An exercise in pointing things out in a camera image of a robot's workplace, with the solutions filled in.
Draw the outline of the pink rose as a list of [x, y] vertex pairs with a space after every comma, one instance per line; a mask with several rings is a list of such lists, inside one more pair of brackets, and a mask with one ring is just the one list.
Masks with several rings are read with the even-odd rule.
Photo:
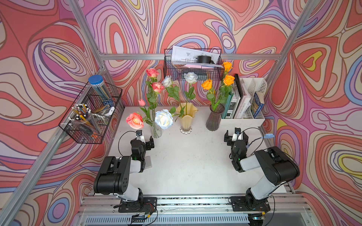
[[154, 68], [146, 69], [146, 74], [151, 83], [157, 82], [157, 77], [159, 76], [159, 72], [156, 69]]
[[151, 94], [151, 97], [150, 97], [151, 121], [154, 121], [154, 119], [155, 119], [155, 109], [157, 107], [157, 97], [163, 91], [164, 86], [160, 82], [154, 82], [154, 83], [152, 83], [151, 87], [152, 87], [152, 94]]
[[141, 130], [145, 124], [152, 124], [148, 117], [142, 117], [139, 113], [131, 113], [126, 118], [126, 123], [134, 130]]

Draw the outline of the white rose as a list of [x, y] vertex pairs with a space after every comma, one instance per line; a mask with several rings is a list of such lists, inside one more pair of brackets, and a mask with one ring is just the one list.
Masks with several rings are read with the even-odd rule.
[[170, 110], [162, 109], [156, 112], [154, 122], [161, 129], [166, 130], [173, 126], [173, 123], [177, 120], [177, 118], [182, 116], [183, 114], [176, 112], [174, 107]]
[[[171, 79], [170, 76], [167, 76], [163, 81], [162, 81], [162, 85], [165, 87], [168, 96], [174, 98], [176, 101], [180, 102], [180, 95], [179, 95], [179, 87], [173, 84], [173, 81]], [[176, 111], [175, 107], [172, 107], [170, 109], [170, 113], [172, 115], [176, 115], [179, 117], [183, 117], [184, 116], [184, 107], [181, 108], [181, 110]]]
[[193, 84], [195, 84], [198, 81], [198, 75], [194, 72], [188, 72], [184, 74], [184, 79], [189, 85], [189, 90], [184, 91], [185, 97], [186, 97], [186, 104], [188, 104], [191, 100], [193, 100], [196, 95], [194, 93], [195, 88], [193, 87]]

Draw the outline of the small pink rosebud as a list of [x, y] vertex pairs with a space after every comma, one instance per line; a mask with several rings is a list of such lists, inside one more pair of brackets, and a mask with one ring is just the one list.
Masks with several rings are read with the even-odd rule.
[[146, 107], [146, 102], [143, 99], [139, 100], [139, 106], [141, 111], [146, 115], [146, 116], [150, 116], [150, 110], [148, 107]]

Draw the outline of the orange rose tall stem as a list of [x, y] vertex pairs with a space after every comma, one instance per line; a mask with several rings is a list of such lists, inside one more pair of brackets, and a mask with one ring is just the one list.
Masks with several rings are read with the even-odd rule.
[[224, 73], [228, 74], [230, 72], [230, 70], [233, 68], [232, 67], [232, 63], [231, 62], [223, 62], [223, 67], [224, 67]]

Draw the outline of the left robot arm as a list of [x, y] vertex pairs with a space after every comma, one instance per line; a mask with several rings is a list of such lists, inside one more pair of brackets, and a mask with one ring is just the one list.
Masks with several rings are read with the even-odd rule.
[[146, 152], [154, 147], [153, 137], [147, 142], [135, 138], [131, 140], [132, 155], [120, 158], [106, 157], [94, 181], [94, 193], [114, 195], [126, 202], [143, 201], [143, 192], [130, 184], [130, 175], [142, 173], [147, 166], [150, 166], [150, 158], [146, 156]]

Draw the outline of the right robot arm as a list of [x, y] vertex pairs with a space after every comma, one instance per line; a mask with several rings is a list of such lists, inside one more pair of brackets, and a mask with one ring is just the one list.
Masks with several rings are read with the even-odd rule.
[[224, 142], [231, 147], [230, 159], [237, 172], [261, 168], [264, 173], [264, 176], [246, 191], [245, 204], [250, 210], [265, 204], [268, 196], [278, 187], [300, 175], [299, 166], [278, 147], [258, 150], [247, 156], [248, 136], [240, 128], [236, 128], [231, 136], [226, 132]]

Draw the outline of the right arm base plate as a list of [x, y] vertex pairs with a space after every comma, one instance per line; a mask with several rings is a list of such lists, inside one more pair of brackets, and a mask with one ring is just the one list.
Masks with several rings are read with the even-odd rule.
[[231, 196], [229, 201], [234, 212], [269, 212], [271, 210], [268, 199], [256, 200], [251, 195]]

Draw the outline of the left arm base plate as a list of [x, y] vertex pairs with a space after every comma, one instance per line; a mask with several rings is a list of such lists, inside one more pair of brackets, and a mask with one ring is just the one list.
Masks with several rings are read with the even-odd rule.
[[118, 206], [119, 213], [154, 213], [156, 212], [157, 198], [145, 197], [142, 200], [126, 202], [121, 200]]

